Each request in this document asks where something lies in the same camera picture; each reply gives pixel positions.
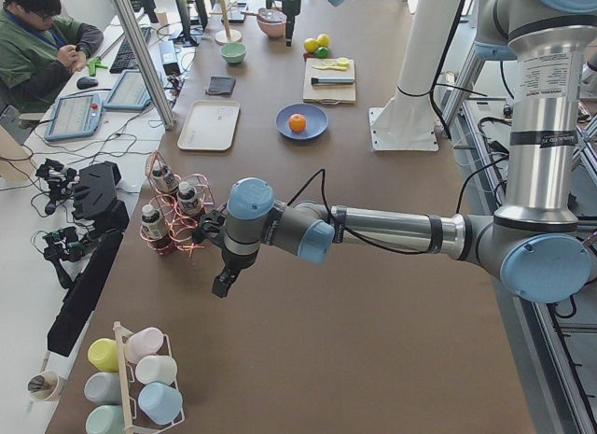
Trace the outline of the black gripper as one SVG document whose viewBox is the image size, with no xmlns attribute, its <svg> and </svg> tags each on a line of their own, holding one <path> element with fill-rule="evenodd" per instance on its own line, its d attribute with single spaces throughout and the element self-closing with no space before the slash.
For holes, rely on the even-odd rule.
<svg viewBox="0 0 597 434">
<path fill-rule="evenodd" d="M 224 247 L 222 249 L 222 259 L 224 261 L 223 271 L 215 277 L 212 285 L 212 293 L 220 299 L 228 296 L 229 290 L 241 271 L 248 269 L 256 262 L 257 252 L 241 255 Z"/>
</svg>

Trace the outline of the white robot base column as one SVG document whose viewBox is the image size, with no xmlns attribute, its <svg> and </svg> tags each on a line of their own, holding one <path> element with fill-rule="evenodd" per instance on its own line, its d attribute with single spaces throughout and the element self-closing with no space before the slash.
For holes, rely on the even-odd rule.
<svg viewBox="0 0 597 434">
<path fill-rule="evenodd" d="M 437 74 L 452 27 L 465 0 L 418 0 L 396 93 L 384 107 L 369 110 L 376 151 L 436 151 L 436 114 L 431 105 Z"/>
</svg>

